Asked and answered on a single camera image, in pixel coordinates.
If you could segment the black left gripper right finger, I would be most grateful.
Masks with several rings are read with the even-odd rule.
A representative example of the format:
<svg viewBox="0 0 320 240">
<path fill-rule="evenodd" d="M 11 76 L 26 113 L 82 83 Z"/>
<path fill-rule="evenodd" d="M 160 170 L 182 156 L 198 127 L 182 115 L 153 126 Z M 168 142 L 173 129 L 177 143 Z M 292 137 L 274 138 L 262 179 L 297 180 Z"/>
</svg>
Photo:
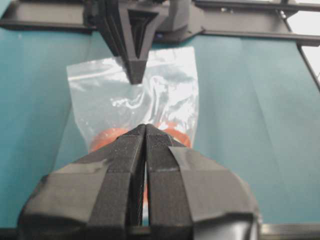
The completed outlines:
<svg viewBox="0 0 320 240">
<path fill-rule="evenodd" d="M 249 184 L 148 124 L 149 224 L 154 240 L 258 240 L 262 216 Z"/>
</svg>

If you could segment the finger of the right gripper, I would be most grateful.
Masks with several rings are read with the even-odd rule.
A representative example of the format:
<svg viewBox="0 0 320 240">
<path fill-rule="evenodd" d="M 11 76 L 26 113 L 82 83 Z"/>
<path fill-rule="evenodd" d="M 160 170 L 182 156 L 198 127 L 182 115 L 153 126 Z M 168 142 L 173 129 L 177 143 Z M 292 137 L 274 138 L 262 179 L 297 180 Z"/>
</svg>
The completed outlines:
<svg viewBox="0 0 320 240">
<path fill-rule="evenodd" d="M 149 50 L 160 25 L 160 5 L 151 0 L 98 0 L 96 27 L 132 85 L 143 81 Z"/>
</svg>

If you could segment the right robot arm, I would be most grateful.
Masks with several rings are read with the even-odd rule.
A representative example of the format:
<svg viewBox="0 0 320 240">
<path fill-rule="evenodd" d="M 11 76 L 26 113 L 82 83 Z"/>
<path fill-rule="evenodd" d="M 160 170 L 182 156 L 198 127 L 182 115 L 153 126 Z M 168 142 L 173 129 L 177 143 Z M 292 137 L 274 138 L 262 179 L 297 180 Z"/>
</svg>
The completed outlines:
<svg viewBox="0 0 320 240">
<path fill-rule="evenodd" d="M 156 32 L 173 33 L 189 24 L 190 2 L 98 0 L 92 16 L 132 84 L 143 80 Z M 257 240 L 261 216 L 247 184 L 215 161 L 174 140 L 151 124 L 134 129 L 141 137 L 147 173 L 149 234 L 152 240 Z"/>
</svg>

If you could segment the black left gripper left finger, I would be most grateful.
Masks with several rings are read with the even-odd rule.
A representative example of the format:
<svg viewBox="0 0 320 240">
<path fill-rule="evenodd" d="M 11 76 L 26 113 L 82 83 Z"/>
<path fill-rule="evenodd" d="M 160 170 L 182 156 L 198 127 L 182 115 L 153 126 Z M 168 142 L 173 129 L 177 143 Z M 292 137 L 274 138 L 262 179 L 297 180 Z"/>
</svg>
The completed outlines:
<svg viewBox="0 0 320 240">
<path fill-rule="evenodd" d="M 17 222 L 20 240 L 123 240 L 142 221 L 144 124 L 41 178 Z"/>
</svg>

